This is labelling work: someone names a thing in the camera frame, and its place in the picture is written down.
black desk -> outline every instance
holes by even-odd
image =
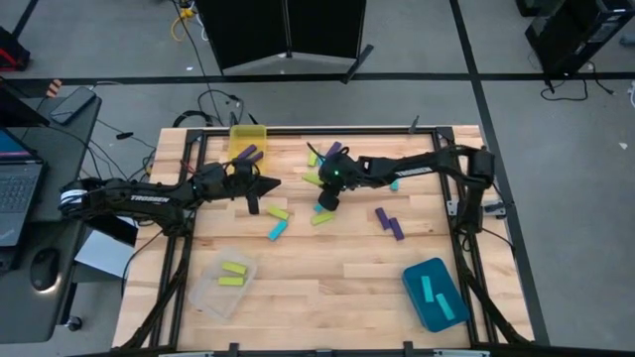
[[[41,112],[50,112],[62,100],[47,100]],[[35,107],[40,99],[26,102]],[[58,127],[87,142],[100,105],[101,99],[95,100],[69,126]],[[11,131],[20,138],[24,130]],[[40,191],[40,202],[34,207],[37,209],[34,217],[44,217],[45,221],[26,225],[18,269],[0,277],[0,343],[44,342],[51,338],[57,324],[65,323],[76,287],[71,281],[73,259],[87,233],[83,223],[56,221],[57,213],[47,211],[51,207],[57,210],[60,187],[77,178],[85,155],[83,145],[48,128],[31,128],[24,142],[50,165]],[[40,293],[31,286],[30,265],[35,254],[45,247],[60,251],[60,273],[55,288]]]

black partition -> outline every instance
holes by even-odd
[[[357,59],[366,0],[199,0],[220,71],[293,52]]]

laptop screen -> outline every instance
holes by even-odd
[[[19,141],[11,137],[6,131],[0,130],[0,160],[29,158],[31,158],[31,153]]]

gray floor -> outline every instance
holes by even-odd
[[[26,1],[0,0],[0,25],[12,28]],[[460,0],[481,72],[538,72],[523,32],[529,21],[510,0]],[[445,0],[369,0],[364,42],[375,52],[367,72],[466,72]],[[170,38],[175,18],[167,1],[41,0],[21,41],[34,65],[8,77],[200,75],[188,42]],[[635,23],[625,31],[635,32]],[[208,74],[218,74],[206,43],[194,36]],[[593,59],[600,71],[635,70],[635,50],[613,39]],[[311,61],[276,62],[241,73],[340,71]],[[589,83],[585,102],[547,102],[540,81],[485,82],[487,102],[518,205],[545,321],[554,345],[635,350],[635,251],[631,232],[635,108],[628,80],[605,81],[609,96]],[[269,125],[479,124],[468,82],[353,81],[215,85],[243,97],[247,111]],[[63,88],[70,92],[71,87]],[[200,84],[113,85],[96,89],[100,119],[148,142],[187,109]],[[558,95],[581,95],[571,82]],[[209,99],[203,99],[211,110]],[[221,111],[228,108],[221,104]],[[192,120],[191,125],[200,124]],[[147,148],[116,141],[98,125],[94,140],[126,173]],[[628,147],[624,150],[620,144]],[[116,284],[81,288],[73,313],[86,320],[77,333],[59,329],[51,341],[3,345],[0,355],[46,356],[104,351],[117,318]]]

laptop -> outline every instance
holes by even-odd
[[[17,246],[46,164],[0,128],[0,248]]]

